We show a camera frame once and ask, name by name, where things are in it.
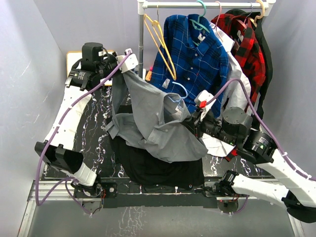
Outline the grey shirt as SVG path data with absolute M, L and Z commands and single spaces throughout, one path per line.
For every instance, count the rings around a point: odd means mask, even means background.
M 113 79 L 112 120 L 106 131 L 126 144 L 172 163 L 195 161 L 208 149 L 183 124 L 190 118 L 178 94 L 165 93 L 132 71 Z

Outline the light blue wire hanger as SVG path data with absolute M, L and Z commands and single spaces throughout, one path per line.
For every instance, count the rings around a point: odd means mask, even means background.
M 181 83 L 175 81 L 172 82 L 171 93 L 178 95 L 177 98 L 175 96 L 168 96 L 168 98 L 174 103 L 180 103 L 188 97 L 187 89 Z

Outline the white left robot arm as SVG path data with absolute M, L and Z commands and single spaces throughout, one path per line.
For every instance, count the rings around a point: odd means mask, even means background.
M 84 109 L 92 93 L 117 67 L 115 55 L 110 54 L 101 43 L 87 42 L 81 49 L 82 57 L 76 61 L 65 82 L 64 97 L 54 124 L 43 142 L 36 142 L 35 152 L 40 162 L 59 170 L 77 183 L 91 197 L 101 194 L 102 185 L 97 174 L 83 161 L 83 154 L 75 152 L 74 140 Z

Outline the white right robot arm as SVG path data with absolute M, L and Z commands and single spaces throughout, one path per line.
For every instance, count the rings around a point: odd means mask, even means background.
M 292 217 L 304 222 L 316 221 L 316 183 L 279 151 L 268 134 L 252 130 L 252 117 L 241 108 L 232 107 L 222 119 L 208 112 L 205 118 L 197 110 L 183 125 L 197 138 L 203 134 L 219 139 L 234 148 L 225 157 L 240 156 L 273 175 L 281 184 L 261 182 L 228 170 L 220 182 L 204 185 L 206 195 L 248 195 L 284 208 Z

